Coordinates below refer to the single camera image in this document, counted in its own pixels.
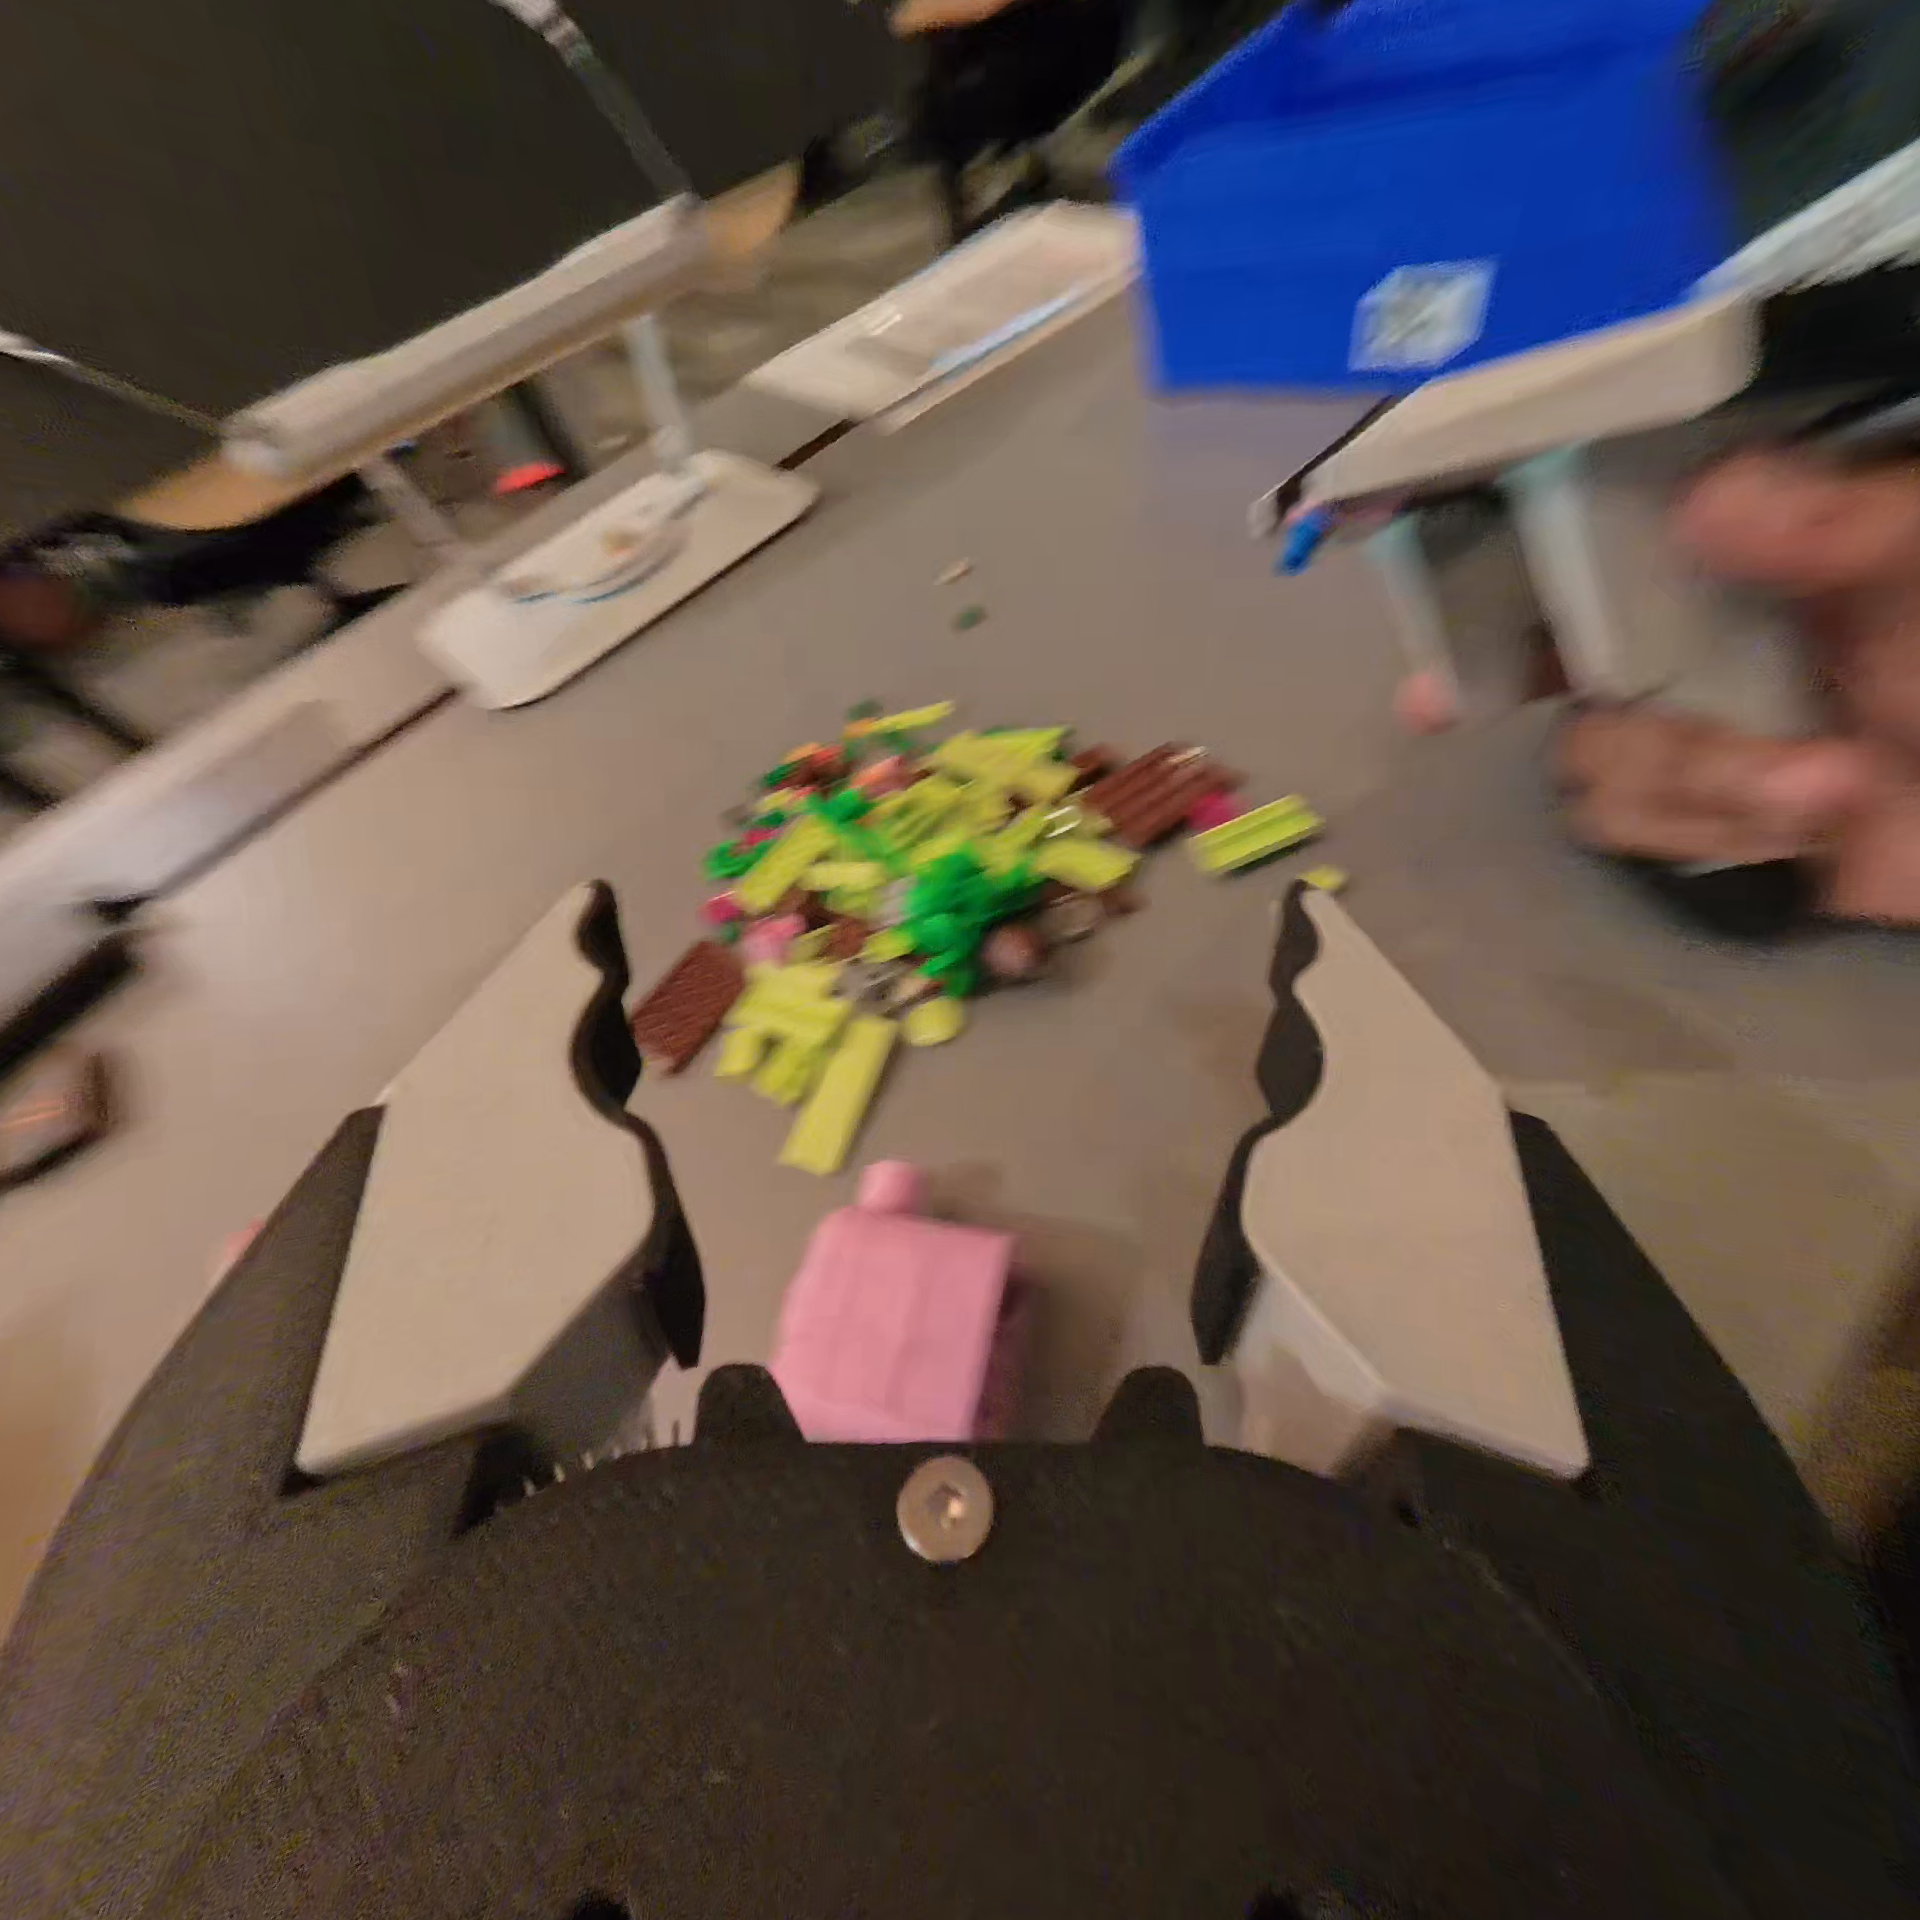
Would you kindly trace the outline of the pink brick block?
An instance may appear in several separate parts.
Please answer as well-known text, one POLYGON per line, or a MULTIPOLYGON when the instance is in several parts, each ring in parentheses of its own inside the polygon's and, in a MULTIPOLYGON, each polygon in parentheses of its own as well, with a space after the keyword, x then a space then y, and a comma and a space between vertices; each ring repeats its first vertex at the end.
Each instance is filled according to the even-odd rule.
POLYGON ((813 1446, 994 1442, 1024 1320, 1019 1238, 934 1212, 918 1168, 875 1162, 809 1238, 766 1367, 813 1446))

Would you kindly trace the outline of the white desk lamp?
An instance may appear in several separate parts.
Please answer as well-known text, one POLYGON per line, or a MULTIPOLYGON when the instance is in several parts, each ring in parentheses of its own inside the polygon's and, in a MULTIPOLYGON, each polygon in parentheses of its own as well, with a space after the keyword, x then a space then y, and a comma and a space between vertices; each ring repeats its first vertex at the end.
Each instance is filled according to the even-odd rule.
POLYGON ((221 426, 232 467, 289 484, 373 475, 427 426, 619 334, 653 470, 514 561, 473 563, 417 647, 476 710, 538 705, 809 514, 805 475, 698 443, 656 311, 715 262, 713 211, 675 195, 406 344, 326 369, 221 426))

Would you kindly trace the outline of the green toy plant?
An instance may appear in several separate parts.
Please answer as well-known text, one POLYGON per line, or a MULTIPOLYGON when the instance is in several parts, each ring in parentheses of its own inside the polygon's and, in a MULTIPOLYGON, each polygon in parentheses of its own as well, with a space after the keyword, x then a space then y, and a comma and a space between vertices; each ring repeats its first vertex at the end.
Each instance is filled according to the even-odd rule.
POLYGON ((968 1000, 985 977, 984 948, 1005 921, 1041 903, 1042 875, 1019 859, 994 868, 958 849, 901 880, 897 932, 938 993, 968 1000))

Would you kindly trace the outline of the blue storage bin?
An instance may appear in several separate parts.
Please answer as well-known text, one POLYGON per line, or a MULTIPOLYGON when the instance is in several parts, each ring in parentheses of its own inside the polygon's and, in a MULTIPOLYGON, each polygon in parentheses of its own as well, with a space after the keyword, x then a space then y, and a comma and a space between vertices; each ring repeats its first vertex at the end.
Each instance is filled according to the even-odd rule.
POLYGON ((1698 3, 1289 6, 1155 112, 1163 394, 1409 394, 1685 304, 1732 250, 1698 3))

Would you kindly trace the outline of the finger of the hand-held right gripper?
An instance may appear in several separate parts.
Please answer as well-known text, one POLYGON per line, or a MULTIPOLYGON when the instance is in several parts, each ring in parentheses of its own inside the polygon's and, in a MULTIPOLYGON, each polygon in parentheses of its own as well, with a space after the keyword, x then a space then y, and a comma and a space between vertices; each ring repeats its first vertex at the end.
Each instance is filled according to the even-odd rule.
POLYGON ((1502 474, 1560 448, 1685 426, 1758 378, 1762 300, 1710 295, 1516 352, 1380 403, 1248 510, 1250 538, 1313 512, 1502 474))

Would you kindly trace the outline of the laminated paper sheet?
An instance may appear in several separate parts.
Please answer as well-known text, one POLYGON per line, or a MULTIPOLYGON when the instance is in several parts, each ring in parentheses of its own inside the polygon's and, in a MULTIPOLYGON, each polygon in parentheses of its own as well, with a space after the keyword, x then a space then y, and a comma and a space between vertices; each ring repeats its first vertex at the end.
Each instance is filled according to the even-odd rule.
POLYGON ((1125 206, 1024 208, 774 355, 742 388, 841 424, 901 426, 1125 298, 1141 266, 1125 206))

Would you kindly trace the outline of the brown studded plate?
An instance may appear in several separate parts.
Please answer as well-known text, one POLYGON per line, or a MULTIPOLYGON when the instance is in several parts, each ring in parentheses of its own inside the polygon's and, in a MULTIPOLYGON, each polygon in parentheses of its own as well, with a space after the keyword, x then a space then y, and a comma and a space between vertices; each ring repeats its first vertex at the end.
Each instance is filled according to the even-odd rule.
POLYGON ((1148 854, 1181 832, 1203 803, 1241 788, 1241 774, 1210 751, 1163 743, 1082 784, 1075 800, 1090 810, 1107 836, 1148 854))

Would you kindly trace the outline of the pile of toy bricks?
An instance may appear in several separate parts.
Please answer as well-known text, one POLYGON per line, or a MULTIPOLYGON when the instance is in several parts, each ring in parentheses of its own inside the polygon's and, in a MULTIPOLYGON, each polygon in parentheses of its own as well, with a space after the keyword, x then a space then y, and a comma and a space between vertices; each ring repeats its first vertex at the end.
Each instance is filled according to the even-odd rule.
MULTIPOLYGON (((1138 912, 1155 857, 1192 864, 1189 835, 1302 798, 1256 800, 1241 780, 1236 793, 1196 808, 1181 832, 1134 854, 1075 793, 1155 748, 1118 751, 1069 724, 970 724, 953 702, 861 702, 837 732, 766 766, 704 854, 700 943, 732 945, 748 987, 693 1060, 710 1056, 715 1080, 792 1118, 784 1168, 843 1170, 897 1056, 958 1043, 978 1002, 1041 986, 1138 912), (958 849, 994 868, 1024 859, 1042 875, 1041 903, 987 938, 985 977, 968 1000, 938 993, 897 932, 901 880, 958 849)), ((1233 879, 1309 850, 1326 830, 1329 820, 1305 849, 1233 879)))

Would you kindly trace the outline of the black panel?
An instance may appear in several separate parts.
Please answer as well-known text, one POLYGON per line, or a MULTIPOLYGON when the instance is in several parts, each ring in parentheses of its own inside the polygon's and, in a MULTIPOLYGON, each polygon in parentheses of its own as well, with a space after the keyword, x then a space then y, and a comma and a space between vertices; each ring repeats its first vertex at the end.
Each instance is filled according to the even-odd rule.
MULTIPOLYGON (((889 107, 880 6, 562 6, 713 200, 889 107)), ((5 332, 221 420, 659 203, 477 3, 3 3, 5 332)), ((5 539, 210 443, 5 358, 5 539)))

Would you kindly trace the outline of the lime ridged brick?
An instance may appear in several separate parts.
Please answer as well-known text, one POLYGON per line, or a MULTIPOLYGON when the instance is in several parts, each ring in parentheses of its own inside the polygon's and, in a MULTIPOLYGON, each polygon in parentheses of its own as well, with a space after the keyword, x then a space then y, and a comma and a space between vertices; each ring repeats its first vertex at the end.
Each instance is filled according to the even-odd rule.
POLYGON ((1323 816, 1302 798, 1281 798, 1189 835, 1186 854, 1200 873, 1226 879, 1305 849, 1323 827, 1323 816))

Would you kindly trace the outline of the person's right hand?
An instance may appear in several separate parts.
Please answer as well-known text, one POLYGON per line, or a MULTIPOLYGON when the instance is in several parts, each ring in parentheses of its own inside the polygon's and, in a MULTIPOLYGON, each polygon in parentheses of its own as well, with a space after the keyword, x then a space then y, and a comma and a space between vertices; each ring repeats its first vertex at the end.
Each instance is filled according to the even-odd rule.
POLYGON ((1693 872, 1786 859, 1818 914, 1915 931, 1915 448, 1745 448, 1686 484, 1669 534, 1796 615, 1818 723, 1765 736, 1657 705, 1572 711, 1555 742, 1572 836, 1693 872))

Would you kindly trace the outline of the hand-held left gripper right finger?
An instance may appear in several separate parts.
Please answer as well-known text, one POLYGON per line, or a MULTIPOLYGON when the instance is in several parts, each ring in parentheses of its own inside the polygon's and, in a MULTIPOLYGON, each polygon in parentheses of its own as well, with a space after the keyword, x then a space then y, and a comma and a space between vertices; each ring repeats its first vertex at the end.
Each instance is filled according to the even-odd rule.
POLYGON ((1593 1464, 1513 1113, 1456 1032, 1308 882, 1192 1278, 1236 1450, 1346 1476, 1420 1433, 1576 1482, 1593 1464))

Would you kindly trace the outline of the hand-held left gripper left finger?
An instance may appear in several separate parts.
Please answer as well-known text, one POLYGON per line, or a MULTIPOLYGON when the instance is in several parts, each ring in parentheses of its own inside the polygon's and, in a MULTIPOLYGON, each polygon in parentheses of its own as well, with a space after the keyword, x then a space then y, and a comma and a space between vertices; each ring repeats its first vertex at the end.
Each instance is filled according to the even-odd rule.
POLYGON ((604 880, 564 892, 396 1073, 296 1468, 336 1480, 477 1433, 569 1468, 660 1439, 704 1272, 632 1111, 632 966, 604 880))

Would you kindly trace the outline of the large brown round-hole plate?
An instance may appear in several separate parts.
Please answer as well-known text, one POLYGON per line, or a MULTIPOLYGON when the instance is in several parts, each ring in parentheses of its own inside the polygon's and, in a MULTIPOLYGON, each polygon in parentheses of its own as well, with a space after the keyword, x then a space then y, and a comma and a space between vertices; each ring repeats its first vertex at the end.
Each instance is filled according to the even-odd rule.
POLYGON ((732 945, 698 943, 637 996, 629 1028, 643 1065, 678 1075, 718 1033, 748 987, 732 945))

